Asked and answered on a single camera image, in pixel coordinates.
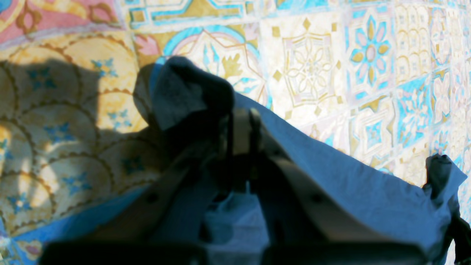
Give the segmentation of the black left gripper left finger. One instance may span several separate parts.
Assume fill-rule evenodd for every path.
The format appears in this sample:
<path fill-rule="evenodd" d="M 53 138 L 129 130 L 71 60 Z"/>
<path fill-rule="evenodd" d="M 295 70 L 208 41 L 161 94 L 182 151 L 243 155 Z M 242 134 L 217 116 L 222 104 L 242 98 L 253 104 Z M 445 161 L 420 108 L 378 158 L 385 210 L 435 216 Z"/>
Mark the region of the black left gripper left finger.
<path fill-rule="evenodd" d="M 162 177 L 117 217 L 77 240 L 49 243 L 41 265 L 206 265 L 198 243 L 205 212 L 233 188 L 233 114 L 190 115 L 171 130 L 197 128 Z"/>

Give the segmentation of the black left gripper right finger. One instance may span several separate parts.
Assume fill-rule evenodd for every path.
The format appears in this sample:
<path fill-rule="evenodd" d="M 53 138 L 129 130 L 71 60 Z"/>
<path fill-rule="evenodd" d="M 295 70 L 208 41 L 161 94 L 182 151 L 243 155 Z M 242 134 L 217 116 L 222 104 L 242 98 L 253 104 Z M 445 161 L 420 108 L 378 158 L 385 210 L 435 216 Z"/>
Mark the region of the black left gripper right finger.
<path fill-rule="evenodd" d="M 233 189 L 260 199 L 271 246 L 263 265 L 425 265 L 353 218 L 287 155 L 255 109 L 233 111 Z"/>

